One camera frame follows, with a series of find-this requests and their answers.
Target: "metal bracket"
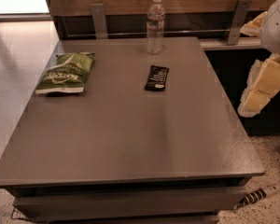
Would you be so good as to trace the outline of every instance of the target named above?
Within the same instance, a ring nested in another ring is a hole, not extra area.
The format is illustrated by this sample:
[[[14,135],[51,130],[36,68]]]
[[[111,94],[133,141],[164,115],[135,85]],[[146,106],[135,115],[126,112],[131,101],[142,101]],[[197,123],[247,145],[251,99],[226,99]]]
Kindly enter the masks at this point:
[[[240,30],[245,22],[246,14],[250,8],[252,0],[238,0],[233,14],[231,27],[225,34],[227,45],[236,45],[240,39]]]
[[[106,29],[104,4],[91,4],[91,14],[93,18],[94,30],[97,39],[108,38]]]

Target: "table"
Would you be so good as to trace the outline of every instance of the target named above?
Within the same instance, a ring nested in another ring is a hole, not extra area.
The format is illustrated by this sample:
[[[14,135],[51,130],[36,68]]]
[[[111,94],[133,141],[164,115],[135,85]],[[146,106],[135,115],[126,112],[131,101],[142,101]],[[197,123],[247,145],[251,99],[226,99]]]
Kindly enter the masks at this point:
[[[60,41],[47,68],[81,51],[95,53],[86,91],[33,94],[0,160],[0,188],[32,221],[210,223],[265,173],[197,38],[164,38],[160,55],[145,39]],[[152,64],[170,68],[165,91],[144,90]]]

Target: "green bag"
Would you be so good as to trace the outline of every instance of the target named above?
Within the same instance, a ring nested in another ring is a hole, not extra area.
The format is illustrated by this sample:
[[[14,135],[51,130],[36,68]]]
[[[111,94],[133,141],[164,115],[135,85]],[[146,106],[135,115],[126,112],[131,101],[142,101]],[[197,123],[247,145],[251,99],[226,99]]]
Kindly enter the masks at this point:
[[[56,65],[49,68],[35,93],[83,92],[94,62],[94,53],[65,53],[57,58]]]

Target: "plastic water bottle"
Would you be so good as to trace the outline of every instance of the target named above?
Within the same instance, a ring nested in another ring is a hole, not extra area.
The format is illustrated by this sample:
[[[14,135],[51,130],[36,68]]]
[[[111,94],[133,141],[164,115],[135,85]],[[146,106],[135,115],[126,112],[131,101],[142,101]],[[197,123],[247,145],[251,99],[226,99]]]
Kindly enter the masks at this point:
[[[161,0],[153,0],[147,12],[147,52],[160,54],[164,34],[165,9]]]

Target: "gray floor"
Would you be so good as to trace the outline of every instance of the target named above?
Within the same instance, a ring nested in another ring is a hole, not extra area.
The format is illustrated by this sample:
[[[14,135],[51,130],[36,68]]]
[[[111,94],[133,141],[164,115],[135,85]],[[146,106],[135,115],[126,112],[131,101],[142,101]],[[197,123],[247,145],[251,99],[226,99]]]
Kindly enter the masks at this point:
[[[51,21],[0,23],[0,157],[57,41]],[[267,174],[250,180],[247,191],[280,186],[280,136],[250,138]],[[0,223],[27,223],[10,218],[12,202],[0,189]],[[220,224],[279,224],[280,192],[236,211],[221,211],[219,216]]]

